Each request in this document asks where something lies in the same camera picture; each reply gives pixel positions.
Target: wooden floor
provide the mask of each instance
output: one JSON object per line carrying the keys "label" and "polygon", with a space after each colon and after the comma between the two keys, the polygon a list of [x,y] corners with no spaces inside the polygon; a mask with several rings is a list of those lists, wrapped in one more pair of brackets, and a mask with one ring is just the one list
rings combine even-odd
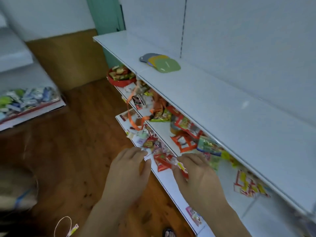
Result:
{"label": "wooden floor", "polygon": [[[30,168],[39,181],[36,224],[52,236],[68,215],[82,227],[100,199],[111,161],[132,143],[114,118],[126,110],[117,90],[102,79],[65,93],[68,106],[0,133],[1,163]],[[142,197],[119,225],[122,236],[160,237],[172,227],[177,236],[194,236],[153,174]],[[67,220],[57,229],[64,237]]]}

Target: white wall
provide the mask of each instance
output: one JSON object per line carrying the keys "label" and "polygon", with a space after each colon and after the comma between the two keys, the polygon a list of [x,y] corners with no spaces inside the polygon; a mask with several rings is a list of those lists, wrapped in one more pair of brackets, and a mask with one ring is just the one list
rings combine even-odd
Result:
{"label": "white wall", "polygon": [[0,0],[0,9],[24,41],[95,28],[86,0]]}

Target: teal wall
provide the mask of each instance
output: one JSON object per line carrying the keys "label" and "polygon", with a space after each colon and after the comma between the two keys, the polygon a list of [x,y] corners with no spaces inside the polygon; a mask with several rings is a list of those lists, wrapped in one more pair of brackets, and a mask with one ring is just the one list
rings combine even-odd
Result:
{"label": "teal wall", "polygon": [[[87,0],[98,35],[125,30],[119,0]],[[109,68],[121,64],[103,49]]]}

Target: right hand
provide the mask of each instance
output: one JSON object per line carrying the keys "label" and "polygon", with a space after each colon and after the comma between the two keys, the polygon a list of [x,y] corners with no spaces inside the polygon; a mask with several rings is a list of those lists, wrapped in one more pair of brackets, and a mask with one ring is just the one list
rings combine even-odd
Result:
{"label": "right hand", "polygon": [[183,154],[177,158],[188,171],[188,181],[178,167],[173,176],[187,203],[203,218],[217,216],[228,205],[215,171],[197,154]]}

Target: forearm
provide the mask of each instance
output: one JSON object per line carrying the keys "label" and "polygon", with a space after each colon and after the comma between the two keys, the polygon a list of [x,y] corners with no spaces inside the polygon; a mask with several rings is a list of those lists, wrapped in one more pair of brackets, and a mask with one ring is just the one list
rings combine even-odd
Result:
{"label": "forearm", "polygon": [[124,210],[110,200],[101,199],[92,209],[79,237],[117,236]]}
{"label": "forearm", "polygon": [[206,214],[204,219],[216,237],[251,237],[228,203],[216,213]]}

